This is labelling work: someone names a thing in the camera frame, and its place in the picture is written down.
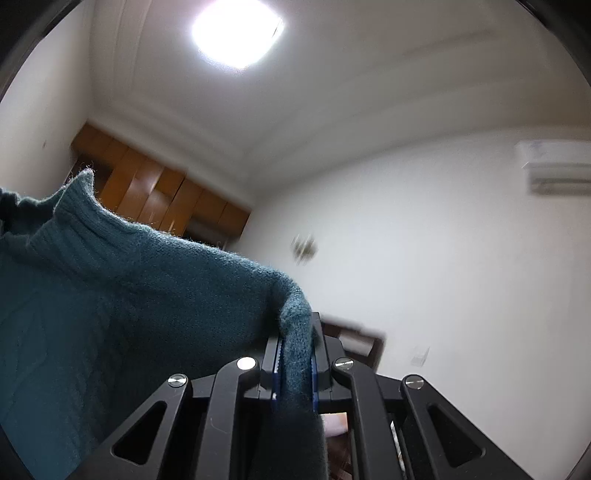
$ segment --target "white ceiling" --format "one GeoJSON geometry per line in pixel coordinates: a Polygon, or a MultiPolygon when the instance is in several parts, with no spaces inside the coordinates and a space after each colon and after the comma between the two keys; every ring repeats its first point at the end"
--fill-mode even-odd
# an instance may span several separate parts
{"type": "Polygon", "coordinates": [[[588,87],[514,0],[268,0],[257,64],[212,65],[204,0],[97,0],[91,120],[239,202],[446,135],[589,123],[588,87]]]}

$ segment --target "metal screw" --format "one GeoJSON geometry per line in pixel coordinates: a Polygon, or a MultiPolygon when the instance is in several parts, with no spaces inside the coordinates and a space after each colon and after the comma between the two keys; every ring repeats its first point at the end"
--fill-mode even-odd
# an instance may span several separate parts
{"type": "Polygon", "coordinates": [[[339,370],[348,370],[352,366],[353,366],[353,361],[346,356],[342,356],[341,358],[338,358],[337,360],[335,360],[335,367],[338,368],[339,370]]]}
{"type": "Polygon", "coordinates": [[[255,368],[256,360],[251,356],[243,356],[238,359],[236,364],[240,370],[250,370],[251,368],[255,368]]]}
{"type": "Polygon", "coordinates": [[[168,384],[173,388],[182,387],[185,383],[187,383],[186,375],[183,374],[174,374],[168,378],[168,384]]]}
{"type": "Polygon", "coordinates": [[[418,375],[409,375],[404,381],[404,383],[406,383],[406,386],[408,388],[412,388],[413,390],[421,390],[423,385],[425,384],[425,381],[422,377],[419,377],[418,375]]]}

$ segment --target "wall-mounted air conditioner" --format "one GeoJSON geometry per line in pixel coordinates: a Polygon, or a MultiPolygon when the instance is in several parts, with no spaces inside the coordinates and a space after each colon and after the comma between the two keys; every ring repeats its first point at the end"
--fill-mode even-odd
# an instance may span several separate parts
{"type": "Polygon", "coordinates": [[[515,148],[529,192],[591,195],[591,141],[526,140],[515,148]]]}

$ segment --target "knit sweater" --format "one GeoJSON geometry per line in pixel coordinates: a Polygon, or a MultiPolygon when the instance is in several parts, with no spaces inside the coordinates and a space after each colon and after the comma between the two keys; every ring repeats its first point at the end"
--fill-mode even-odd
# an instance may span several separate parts
{"type": "Polygon", "coordinates": [[[90,170],[41,201],[0,190],[0,424],[37,480],[65,478],[170,374],[260,355],[277,326],[303,412],[310,307],[284,274],[128,223],[90,170]]]}

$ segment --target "cabinet door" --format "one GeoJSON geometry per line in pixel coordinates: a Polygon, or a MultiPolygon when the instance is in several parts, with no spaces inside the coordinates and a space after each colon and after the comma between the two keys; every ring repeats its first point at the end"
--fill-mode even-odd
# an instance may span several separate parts
{"type": "Polygon", "coordinates": [[[203,194],[199,197],[199,201],[195,205],[193,216],[197,220],[215,226],[222,216],[225,206],[226,200],[209,190],[204,190],[203,194]]]}
{"type": "Polygon", "coordinates": [[[88,145],[86,154],[95,160],[102,160],[106,149],[109,147],[112,141],[112,136],[98,130],[95,137],[88,145]]]}
{"type": "Polygon", "coordinates": [[[139,214],[138,222],[144,223],[158,230],[164,219],[164,215],[168,211],[170,202],[170,198],[164,193],[161,193],[156,189],[152,190],[152,193],[148,196],[148,200],[146,200],[144,208],[142,208],[142,211],[139,214]]]}
{"type": "Polygon", "coordinates": [[[135,150],[128,149],[121,158],[119,164],[107,180],[105,188],[99,195],[101,204],[111,212],[116,212],[125,196],[125,193],[135,177],[135,173],[141,167],[145,156],[135,150]]]}
{"type": "Polygon", "coordinates": [[[158,179],[155,188],[164,193],[170,200],[177,194],[178,188],[184,179],[184,173],[166,167],[158,179]]]}
{"type": "Polygon", "coordinates": [[[105,165],[115,168],[119,165],[119,162],[128,150],[129,147],[127,145],[121,143],[119,140],[113,140],[104,151],[101,160],[105,165]]]}
{"type": "Polygon", "coordinates": [[[85,124],[80,129],[75,139],[72,141],[72,148],[78,154],[88,155],[88,152],[90,151],[90,145],[98,133],[99,131],[95,127],[85,124]]]}
{"type": "Polygon", "coordinates": [[[184,179],[164,215],[160,230],[182,236],[202,192],[203,189],[199,185],[189,179],[184,179]]]}
{"type": "Polygon", "coordinates": [[[117,208],[117,215],[128,220],[137,220],[163,170],[162,165],[151,158],[146,158],[125,192],[117,208]]]}
{"type": "Polygon", "coordinates": [[[227,233],[232,237],[240,236],[242,230],[244,230],[249,215],[250,214],[246,210],[231,203],[227,203],[222,212],[222,216],[217,221],[217,226],[222,232],[227,233]]]}

